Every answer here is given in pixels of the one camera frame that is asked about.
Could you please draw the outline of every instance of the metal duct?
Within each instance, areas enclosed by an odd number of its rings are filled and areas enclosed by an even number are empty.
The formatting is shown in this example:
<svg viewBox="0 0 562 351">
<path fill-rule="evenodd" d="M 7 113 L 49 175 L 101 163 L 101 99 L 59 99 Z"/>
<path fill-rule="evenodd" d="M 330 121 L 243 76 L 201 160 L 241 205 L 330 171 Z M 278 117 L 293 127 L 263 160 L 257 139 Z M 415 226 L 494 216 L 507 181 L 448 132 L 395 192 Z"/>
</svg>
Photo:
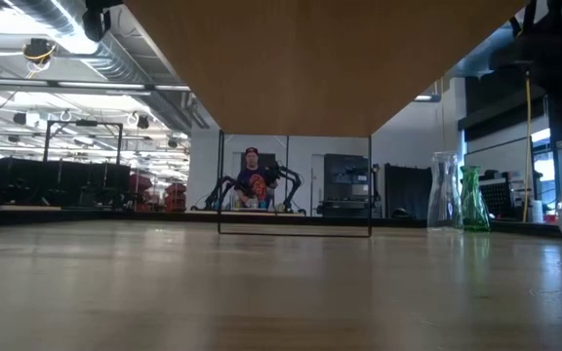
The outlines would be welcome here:
<svg viewBox="0 0 562 351">
<path fill-rule="evenodd" d="M 205 122 L 197 111 L 197 103 L 194 101 L 194 94 L 190 92 L 181 93 L 181 110 L 184 111 L 196 125 L 201 129 L 209 129 L 210 125 Z"/>
<path fill-rule="evenodd" d="M 106 33 L 97 44 L 84 34 L 82 16 L 86 7 L 78 0 L 4 0 L 12 8 L 50 26 L 56 33 L 56 41 L 74 54 L 93 54 L 101 59 L 84 59 L 108 81 L 120 83 L 152 83 L 111 33 Z M 180 108 L 161 93 L 148 97 L 135 97 L 147 104 L 166 127 L 188 133 L 192 122 Z"/>
</svg>

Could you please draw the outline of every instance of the ceiling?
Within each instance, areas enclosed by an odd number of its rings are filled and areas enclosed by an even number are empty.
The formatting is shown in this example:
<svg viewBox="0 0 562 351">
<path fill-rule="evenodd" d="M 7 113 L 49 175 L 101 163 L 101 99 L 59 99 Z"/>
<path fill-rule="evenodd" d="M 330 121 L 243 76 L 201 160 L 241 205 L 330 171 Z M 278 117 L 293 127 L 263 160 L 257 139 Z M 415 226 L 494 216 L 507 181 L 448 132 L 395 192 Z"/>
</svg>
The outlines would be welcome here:
<svg viewBox="0 0 562 351">
<path fill-rule="evenodd" d="M 111 32 L 140 68 L 156 83 L 180 83 L 180 78 L 171 73 L 172 69 L 156 55 L 152 42 L 137 30 L 131 14 L 124 7 L 117 7 L 113 12 Z M 0 78 L 26 78 L 33 73 L 31 79 L 105 81 L 84 60 L 62 47 L 58 47 L 48 65 L 37 70 L 20 52 L 31 38 L 53 40 L 45 26 L 20 16 L 12 9 L 0 9 Z M 181 98 L 177 93 L 163 94 L 174 100 Z M 207 111 L 200 105 L 198 109 L 210 122 Z M 14 122 L 13 118 L 18 113 L 26 115 L 24 125 Z M 149 116 L 148 129 L 138 128 L 140 116 Z M 122 123 L 124 163 L 156 175 L 159 182 L 186 180 L 190 147 L 187 131 L 167 128 L 162 118 L 166 116 L 161 116 L 136 96 L 0 90 L 0 157 L 42 159 L 48 119 Z M 114 162 L 118 135 L 114 127 L 80 128 L 68 125 L 65 128 L 54 126 L 52 132 L 55 131 L 56 135 L 50 140 L 50 159 Z M 169 137 L 178 142 L 176 148 L 168 146 Z"/>
</svg>

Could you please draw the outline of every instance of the desk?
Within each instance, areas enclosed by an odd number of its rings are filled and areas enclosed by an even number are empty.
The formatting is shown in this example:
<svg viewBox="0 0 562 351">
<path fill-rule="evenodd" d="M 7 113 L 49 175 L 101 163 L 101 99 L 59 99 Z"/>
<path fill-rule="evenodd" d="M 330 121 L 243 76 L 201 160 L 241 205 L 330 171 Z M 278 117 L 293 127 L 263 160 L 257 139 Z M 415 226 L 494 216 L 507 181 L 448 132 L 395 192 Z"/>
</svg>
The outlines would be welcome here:
<svg viewBox="0 0 562 351">
<path fill-rule="evenodd" d="M 562 350 L 562 240 L 0 227 L 0 349 Z"/>
</svg>

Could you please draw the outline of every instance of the black panel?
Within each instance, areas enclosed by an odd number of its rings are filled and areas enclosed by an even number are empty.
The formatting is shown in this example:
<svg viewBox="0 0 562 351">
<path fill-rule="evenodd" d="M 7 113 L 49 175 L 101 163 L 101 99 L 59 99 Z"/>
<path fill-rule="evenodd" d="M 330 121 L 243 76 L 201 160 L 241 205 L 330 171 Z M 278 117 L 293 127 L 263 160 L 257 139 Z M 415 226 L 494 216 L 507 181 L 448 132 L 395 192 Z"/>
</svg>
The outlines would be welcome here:
<svg viewBox="0 0 562 351">
<path fill-rule="evenodd" d="M 404 209 L 418 219 L 426 219 L 432 176 L 430 169 L 385 164 L 385 217 Z"/>
<path fill-rule="evenodd" d="M 543 115 L 545 91 L 531 86 L 533 118 Z M 465 141 L 487 136 L 528 118 L 524 73 L 505 70 L 482 78 L 465 78 L 467 116 L 458 122 Z"/>
</svg>

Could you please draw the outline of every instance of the ceiling light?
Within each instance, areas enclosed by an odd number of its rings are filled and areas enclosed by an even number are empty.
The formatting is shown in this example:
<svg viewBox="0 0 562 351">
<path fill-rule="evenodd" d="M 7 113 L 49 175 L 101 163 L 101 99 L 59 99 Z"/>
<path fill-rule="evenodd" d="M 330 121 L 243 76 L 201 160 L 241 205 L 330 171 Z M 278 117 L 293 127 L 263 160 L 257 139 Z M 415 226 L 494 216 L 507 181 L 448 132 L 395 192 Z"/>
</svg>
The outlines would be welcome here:
<svg viewBox="0 0 562 351">
<path fill-rule="evenodd" d="M 76 136 L 76 137 L 73 138 L 73 141 L 79 141 L 79 142 L 81 142 L 82 144 L 85 144 L 85 145 L 94 145 L 95 144 L 94 140 L 92 140 L 89 137 L 85 137 L 85 136 L 81 136 L 81 137 Z"/>
<path fill-rule="evenodd" d="M 12 9 L 0 8 L 0 33 L 4 34 L 46 34 L 49 27 Z"/>
<path fill-rule="evenodd" d="M 170 137 L 168 139 L 168 147 L 170 148 L 177 148 L 178 144 L 177 144 L 177 139 L 174 137 Z"/>
<path fill-rule="evenodd" d="M 15 113 L 15 116 L 12 120 L 18 124 L 24 126 L 27 123 L 27 114 L 25 113 Z"/>
<path fill-rule="evenodd" d="M 146 130 L 149 127 L 148 116 L 140 116 L 137 123 L 138 128 Z"/>
<path fill-rule="evenodd" d="M 188 86 L 171 86 L 171 85 L 156 85 L 155 89 L 158 91 L 169 91 L 169 92 L 189 92 L 190 87 Z"/>
<path fill-rule="evenodd" d="M 416 97 L 416 101 L 432 101 L 432 96 L 418 96 Z"/>
<path fill-rule="evenodd" d="M 60 120 L 63 122 L 68 122 L 73 118 L 73 116 L 68 112 L 68 110 L 64 111 L 60 114 Z"/>
<path fill-rule="evenodd" d="M 131 92 L 131 91 L 105 91 L 106 94 L 111 96 L 136 96 L 136 97 L 149 97 L 151 92 Z"/>
<path fill-rule="evenodd" d="M 75 132 L 75 131 L 73 131 L 72 129 L 67 128 L 67 127 L 62 128 L 62 131 L 65 132 L 65 133 L 67 133 L 67 134 L 70 134 L 70 135 L 74 135 L 74 136 L 77 135 L 77 132 Z"/>
<path fill-rule="evenodd" d="M 127 117 L 127 124 L 130 126 L 135 126 L 138 123 L 139 117 L 138 113 L 133 112 L 131 115 Z"/>
<path fill-rule="evenodd" d="M 47 87 L 49 83 L 46 81 L 36 81 L 31 79 L 2 79 L 0 78 L 0 85 L 10 86 L 19 84 L 20 86 L 34 86 L 34 87 Z"/>
<path fill-rule="evenodd" d="M 544 130 L 531 134 L 531 139 L 533 140 L 533 142 L 541 141 L 547 138 L 550 138 L 550 128 L 546 128 Z"/>
<path fill-rule="evenodd" d="M 110 149 L 112 149 L 112 150 L 116 150 L 116 147 L 115 147 L 115 146 L 112 146 L 112 145 L 110 145 L 110 144 L 108 144 L 108 143 L 106 143 L 106 142 L 95 140 L 95 143 L 100 144 L 100 145 L 103 145 L 103 146 L 105 146 L 105 147 L 107 147 L 107 148 L 110 148 Z"/>
<path fill-rule="evenodd" d="M 95 88 L 95 89 L 116 89 L 116 90 L 142 90 L 143 84 L 127 83 L 94 83 L 94 82 L 59 82 L 64 88 Z"/>
</svg>

